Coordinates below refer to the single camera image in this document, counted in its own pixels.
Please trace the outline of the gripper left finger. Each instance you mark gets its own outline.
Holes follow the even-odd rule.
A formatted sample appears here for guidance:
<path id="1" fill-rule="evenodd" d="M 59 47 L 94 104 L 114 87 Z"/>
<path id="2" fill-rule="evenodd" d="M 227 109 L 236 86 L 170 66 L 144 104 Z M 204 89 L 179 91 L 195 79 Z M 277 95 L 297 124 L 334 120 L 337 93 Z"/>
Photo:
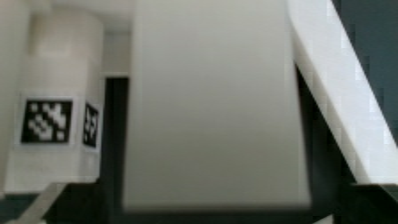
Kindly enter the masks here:
<path id="1" fill-rule="evenodd" d="M 11 224 L 110 224 L 98 183 L 53 183 Z"/>

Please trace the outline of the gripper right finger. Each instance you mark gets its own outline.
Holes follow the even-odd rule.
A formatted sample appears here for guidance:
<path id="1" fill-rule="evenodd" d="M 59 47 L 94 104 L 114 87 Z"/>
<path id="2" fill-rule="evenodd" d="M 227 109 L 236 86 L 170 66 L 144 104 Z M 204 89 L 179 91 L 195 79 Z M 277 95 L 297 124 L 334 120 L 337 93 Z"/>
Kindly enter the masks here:
<path id="1" fill-rule="evenodd" d="M 398 185 L 339 185 L 332 224 L 398 224 Z"/>

